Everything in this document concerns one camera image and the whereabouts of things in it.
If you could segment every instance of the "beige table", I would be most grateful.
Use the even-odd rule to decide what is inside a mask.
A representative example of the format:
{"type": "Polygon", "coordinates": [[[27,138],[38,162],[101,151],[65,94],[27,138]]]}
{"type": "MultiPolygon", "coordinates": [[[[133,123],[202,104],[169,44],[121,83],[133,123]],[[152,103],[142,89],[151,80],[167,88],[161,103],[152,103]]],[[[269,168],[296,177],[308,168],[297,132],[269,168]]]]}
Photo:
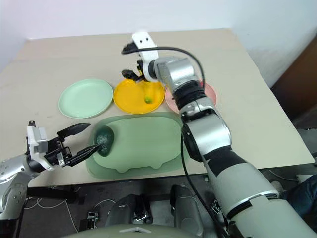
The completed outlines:
{"type": "MultiPolygon", "coordinates": [[[[159,46],[187,49],[200,59],[207,82],[217,93],[217,108],[232,133],[232,147],[257,168],[311,163],[313,158],[278,101],[262,79],[238,39],[228,29],[151,33],[159,46]]],[[[130,34],[79,36],[27,42],[0,74],[0,160],[25,152],[26,126],[33,119],[48,138],[79,122],[92,126],[67,139],[73,153],[87,145],[94,124],[124,115],[114,104],[91,119],[70,119],[57,107],[61,92],[86,78],[98,78],[113,87],[121,71],[135,69],[135,54],[122,56],[130,34]]],[[[168,111],[165,104],[157,112],[168,111]]],[[[188,162],[190,173],[205,173],[202,164],[188,162]]],[[[183,170],[131,179],[182,175],[183,170]]],[[[85,163],[43,172],[30,186],[80,184],[104,180],[90,176],[85,163]]]]}

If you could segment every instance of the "blue jeans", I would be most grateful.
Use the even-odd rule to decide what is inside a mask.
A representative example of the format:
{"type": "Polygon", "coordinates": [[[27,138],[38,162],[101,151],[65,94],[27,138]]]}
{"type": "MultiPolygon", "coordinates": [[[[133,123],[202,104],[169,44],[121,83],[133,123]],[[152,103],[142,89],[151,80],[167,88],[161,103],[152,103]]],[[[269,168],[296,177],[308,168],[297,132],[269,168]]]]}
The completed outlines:
{"type": "Polygon", "coordinates": [[[302,218],[311,214],[314,220],[312,229],[317,233],[317,175],[283,193],[281,198],[287,200],[302,218]]]}

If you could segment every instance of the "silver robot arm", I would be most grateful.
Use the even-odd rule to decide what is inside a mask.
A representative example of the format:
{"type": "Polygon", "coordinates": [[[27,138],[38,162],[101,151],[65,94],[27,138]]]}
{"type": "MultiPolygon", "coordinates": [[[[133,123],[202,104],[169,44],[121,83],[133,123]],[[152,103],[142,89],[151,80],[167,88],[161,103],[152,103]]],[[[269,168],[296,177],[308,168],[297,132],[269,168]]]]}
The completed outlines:
{"type": "Polygon", "coordinates": [[[287,201],[250,163],[231,148],[228,126],[200,87],[188,58],[160,58],[147,32],[137,32],[123,54],[137,48],[146,81],[167,85],[180,110],[189,155],[203,162],[233,237],[317,237],[287,201]]]}
{"type": "Polygon", "coordinates": [[[55,165],[74,166],[87,159],[98,145],[87,147],[72,156],[64,147],[65,138],[76,135],[89,123],[80,123],[59,131],[58,137],[47,140],[44,128],[35,127],[30,121],[27,127],[27,152],[0,163],[0,236],[11,237],[15,223],[23,209],[29,182],[44,170],[54,170],[55,165]]]}

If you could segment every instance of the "yellow plate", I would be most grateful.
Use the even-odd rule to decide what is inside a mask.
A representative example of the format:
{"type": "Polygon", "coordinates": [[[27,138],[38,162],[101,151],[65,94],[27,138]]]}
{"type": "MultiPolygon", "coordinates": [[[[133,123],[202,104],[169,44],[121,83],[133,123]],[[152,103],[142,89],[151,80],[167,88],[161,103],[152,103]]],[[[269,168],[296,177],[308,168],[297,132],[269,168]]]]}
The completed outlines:
{"type": "Polygon", "coordinates": [[[157,83],[125,79],[114,90],[114,103],[126,113],[144,114],[158,108],[165,97],[164,86],[157,83]]]}

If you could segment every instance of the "pink plate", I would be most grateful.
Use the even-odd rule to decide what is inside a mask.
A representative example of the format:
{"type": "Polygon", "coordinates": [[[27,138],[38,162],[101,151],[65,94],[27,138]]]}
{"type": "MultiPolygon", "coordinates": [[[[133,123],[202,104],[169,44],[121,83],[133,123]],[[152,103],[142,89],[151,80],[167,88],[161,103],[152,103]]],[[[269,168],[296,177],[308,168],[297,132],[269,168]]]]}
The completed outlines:
{"type": "MultiPolygon", "coordinates": [[[[213,87],[211,87],[209,84],[206,84],[205,87],[205,94],[207,95],[207,97],[209,97],[213,103],[216,105],[217,102],[217,96],[216,93],[214,92],[213,87]]],[[[179,110],[177,108],[177,105],[175,103],[175,100],[173,99],[172,94],[170,93],[170,91],[167,89],[165,92],[165,101],[167,103],[167,105],[169,106],[169,108],[171,108],[174,112],[179,113],[179,110]]]]}

